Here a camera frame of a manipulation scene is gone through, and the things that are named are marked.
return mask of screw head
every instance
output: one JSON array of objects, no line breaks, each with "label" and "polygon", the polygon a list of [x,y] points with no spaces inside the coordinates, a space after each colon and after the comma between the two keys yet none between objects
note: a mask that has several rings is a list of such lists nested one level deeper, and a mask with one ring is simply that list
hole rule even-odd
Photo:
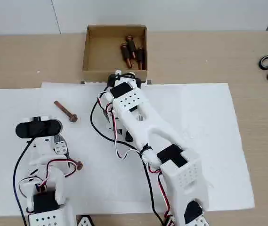
[{"label": "screw head", "polygon": [[76,114],[71,115],[69,120],[70,122],[76,122],[78,120],[77,115]]},{"label": "screw head", "polygon": [[78,170],[81,170],[82,167],[83,167],[83,164],[82,164],[81,161],[78,161],[76,165],[77,165],[77,169],[78,169]]}]

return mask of copper bolt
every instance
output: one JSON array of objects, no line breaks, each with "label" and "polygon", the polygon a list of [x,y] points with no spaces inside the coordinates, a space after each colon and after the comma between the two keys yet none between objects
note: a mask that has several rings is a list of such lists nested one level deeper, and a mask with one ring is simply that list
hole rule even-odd
[{"label": "copper bolt", "polygon": [[81,170],[82,167],[83,167],[83,164],[82,164],[81,161],[78,161],[78,162],[76,163],[76,166],[77,166],[77,169],[78,169],[78,170]]},{"label": "copper bolt", "polygon": [[120,46],[120,49],[121,49],[123,60],[126,62],[127,67],[132,68],[132,63],[130,61],[130,52],[128,50],[128,45],[126,43],[123,43]]},{"label": "copper bolt", "polygon": [[61,105],[60,102],[58,102],[57,100],[54,101],[54,104],[60,109],[62,110],[63,113],[65,113],[68,117],[70,122],[76,122],[78,120],[77,115],[76,114],[72,114],[71,112],[69,112],[64,106]]},{"label": "copper bolt", "polygon": [[136,47],[134,43],[134,38],[131,35],[128,35],[125,37],[126,42],[128,43],[129,51],[131,54],[131,57],[133,59],[136,59]]}]

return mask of white wall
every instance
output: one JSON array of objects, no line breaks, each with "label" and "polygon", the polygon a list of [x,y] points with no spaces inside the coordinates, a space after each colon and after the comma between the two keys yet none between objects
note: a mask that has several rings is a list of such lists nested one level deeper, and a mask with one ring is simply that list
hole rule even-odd
[{"label": "white wall", "polygon": [[59,33],[50,0],[0,0],[0,34]]},{"label": "white wall", "polygon": [[[151,31],[265,30],[268,0],[53,0],[63,33],[88,24],[146,24]],[[59,33],[51,0],[0,0],[0,34]]]}]

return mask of screw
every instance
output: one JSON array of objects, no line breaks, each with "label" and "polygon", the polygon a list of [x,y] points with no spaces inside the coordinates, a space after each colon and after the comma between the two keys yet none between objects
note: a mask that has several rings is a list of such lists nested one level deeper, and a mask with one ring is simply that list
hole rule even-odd
[{"label": "screw", "polygon": [[126,43],[123,43],[120,46],[120,49],[121,49],[123,60],[126,62],[127,67],[132,68],[132,63],[130,61],[130,52],[128,50],[128,45]]},{"label": "screw", "polygon": [[125,37],[125,40],[127,41],[127,43],[128,43],[128,47],[129,47],[129,51],[130,51],[130,53],[131,53],[131,57],[133,58],[133,59],[136,59],[136,47],[135,47],[135,43],[134,43],[134,38],[133,38],[133,36],[131,36],[131,35],[128,35],[128,36],[126,36]]},{"label": "screw", "polygon": [[71,114],[64,106],[61,105],[60,102],[58,102],[57,100],[54,101],[54,104],[60,109],[62,110],[63,113],[65,113],[68,117],[70,122],[76,122],[77,121],[77,115],[76,114]]},{"label": "screw", "polygon": [[83,164],[82,164],[81,161],[78,161],[78,162],[76,163],[76,166],[77,166],[77,169],[78,169],[78,170],[81,170],[82,167],[83,167]]},{"label": "screw", "polygon": [[138,48],[137,49],[136,60],[138,62],[139,70],[142,70],[142,68],[143,68],[143,66],[142,66],[143,58],[144,58],[144,50],[142,48]]}]

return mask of white paper sheet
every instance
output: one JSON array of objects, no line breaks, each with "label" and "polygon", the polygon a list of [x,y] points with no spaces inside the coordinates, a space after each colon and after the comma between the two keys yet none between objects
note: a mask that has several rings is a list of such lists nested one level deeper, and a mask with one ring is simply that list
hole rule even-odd
[{"label": "white paper sheet", "polygon": [[[67,179],[67,190],[76,214],[152,212],[141,160],[131,153],[116,158],[114,145],[92,129],[89,115],[104,85],[59,89],[0,89],[0,216],[19,215],[12,189],[15,162],[26,141],[15,134],[23,117],[51,115],[63,124],[62,136],[71,157],[84,162],[84,170]],[[210,210],[254,207],[252,186],[244,159],[236,115],[227,84],[150,85],[143,87],[160,115],[183,135],[203,161],[208,181]],[[70,123],[53,104],[60,101],[79,117]],[[106,120],[97,108],[94,121],[108,136]],[[154,150],[163,143],[152,145]],[[126,149],[119,146],[120,152]],[[17,174],[26,172],[25,155]],[[151,175],[155,205],[165,204],[156,176]]]}]

